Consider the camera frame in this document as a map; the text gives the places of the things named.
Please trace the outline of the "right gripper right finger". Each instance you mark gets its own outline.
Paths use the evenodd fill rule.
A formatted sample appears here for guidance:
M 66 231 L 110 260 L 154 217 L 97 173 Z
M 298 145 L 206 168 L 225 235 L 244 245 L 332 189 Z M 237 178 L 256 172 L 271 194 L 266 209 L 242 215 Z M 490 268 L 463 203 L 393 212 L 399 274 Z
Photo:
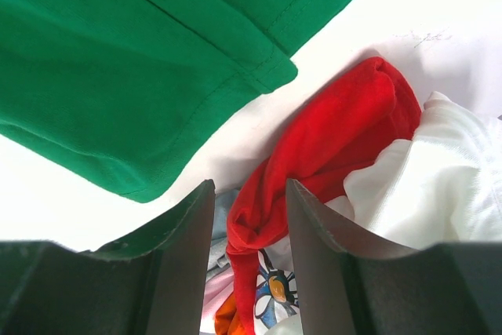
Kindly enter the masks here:
M 286 202 L 304 333 L 500 333 L 500 243 L 411 249 L 358 226 L 296 180 Z

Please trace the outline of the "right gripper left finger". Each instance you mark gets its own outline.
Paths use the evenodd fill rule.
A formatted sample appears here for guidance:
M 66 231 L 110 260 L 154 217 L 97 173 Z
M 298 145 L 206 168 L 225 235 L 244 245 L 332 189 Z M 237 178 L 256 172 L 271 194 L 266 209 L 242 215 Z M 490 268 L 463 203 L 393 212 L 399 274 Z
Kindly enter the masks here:
M 53 242 L 1 244 L 4 334 L 196 334 L 215 186 L 96 251 Z

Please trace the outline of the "green t shirt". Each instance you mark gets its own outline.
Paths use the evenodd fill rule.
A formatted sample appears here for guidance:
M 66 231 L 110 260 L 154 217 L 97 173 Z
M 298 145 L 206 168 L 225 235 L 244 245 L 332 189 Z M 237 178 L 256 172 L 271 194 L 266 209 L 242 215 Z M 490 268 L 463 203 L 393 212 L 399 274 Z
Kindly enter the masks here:
M 1 0 L 1 133 L 137 202 L 351 0 Z

